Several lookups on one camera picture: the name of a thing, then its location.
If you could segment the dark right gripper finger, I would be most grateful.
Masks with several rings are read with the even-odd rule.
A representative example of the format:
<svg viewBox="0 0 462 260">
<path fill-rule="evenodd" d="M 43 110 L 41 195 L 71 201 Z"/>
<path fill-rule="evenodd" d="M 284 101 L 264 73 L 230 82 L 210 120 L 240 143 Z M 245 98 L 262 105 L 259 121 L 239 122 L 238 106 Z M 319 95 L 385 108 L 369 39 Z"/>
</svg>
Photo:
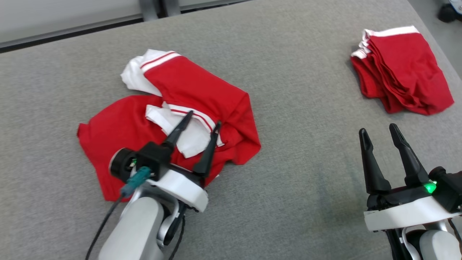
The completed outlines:
<svg viewBox="0 0 462 260">
<path fill-rule="evenodd" d="M 369 195 L 387 193 L 391 190 L 391 185 L 389 181 L 384 178 L 378 166 L 373 153 L 374 146 L 368 132 L 365 128 L 361 128 L 358 134 L 366 192 Z"/>
<path fill-rule="evenodd" d="M 430 181 L 427 171 L 406 141 L 399 127 L 395 123 L 389 125 L 389 131 L 394 146 L 399 150 L 403 168 L 405 170 L 405 184 L 408 187 L 422 186 Z"/>
</svg>

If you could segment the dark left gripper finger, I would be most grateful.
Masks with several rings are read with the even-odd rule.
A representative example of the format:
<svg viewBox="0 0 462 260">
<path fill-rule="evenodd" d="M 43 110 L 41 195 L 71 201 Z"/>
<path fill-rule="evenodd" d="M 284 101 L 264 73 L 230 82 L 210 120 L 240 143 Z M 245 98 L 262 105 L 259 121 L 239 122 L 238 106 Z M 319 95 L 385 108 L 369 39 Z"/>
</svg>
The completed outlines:
<svg viewBox="0 0 462 260">
<path fill-rule="evenodd" d="M 184 130 L 186 130 L 193 114 L 194 112 L 190 110 L 183 117 L 183 119 L 178 123 L 178 125 L 176 125 L 176 127 L 172 130 L 172 132 L 167 136 L 167 138 L 165 138 L 165 140 L 161 144 L 162 147 L 168 148 L 170 150 L 173 150 L 175 148 L 180 138 L 180 135 L 183 133 Z"/>
<path fill-rule="evenodd" d="M 193 173 L 200 178 L 207 178 L 210 174 L 220 130 L 221 122 L 218 121 L 210 133 L 210 142 L 208 143 L 206 149 L 203 151 L 201 159 L 193 167 Z"/>
</svg>

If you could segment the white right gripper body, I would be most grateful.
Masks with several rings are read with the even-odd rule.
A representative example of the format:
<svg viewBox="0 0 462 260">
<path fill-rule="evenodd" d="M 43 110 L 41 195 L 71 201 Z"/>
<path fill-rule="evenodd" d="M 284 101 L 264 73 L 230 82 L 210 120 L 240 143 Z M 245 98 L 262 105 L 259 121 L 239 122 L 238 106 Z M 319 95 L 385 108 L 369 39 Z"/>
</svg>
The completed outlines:
<svg viewBox="0 0 462 260">
<path fill-rule="evenodd" d="M 383 210 L 365 211 L 363 217 L 369 231 L 399 229 L 442 221 L 461 215 L 450 213 L 424 188 L 426 197 Z"/>
</svg>

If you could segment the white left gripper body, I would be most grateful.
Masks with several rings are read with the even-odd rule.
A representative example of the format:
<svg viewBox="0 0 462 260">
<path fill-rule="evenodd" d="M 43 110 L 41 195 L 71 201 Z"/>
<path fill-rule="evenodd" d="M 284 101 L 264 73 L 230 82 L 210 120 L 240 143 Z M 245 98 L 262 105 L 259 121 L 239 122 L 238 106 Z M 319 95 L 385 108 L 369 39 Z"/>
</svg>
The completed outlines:
<svg viewBox="0 0 462 260">
<path fill-rule="evenodd" d="M 204 212 L 207 208 L 208 193 L 192 178 L 190 170 L 179 166 L 161 166 L 160 170 L 150 169 L 151 176 L 147 182 L 159 188 L 161 191 L 182 201 L 198 212 Z"/>
</svg>

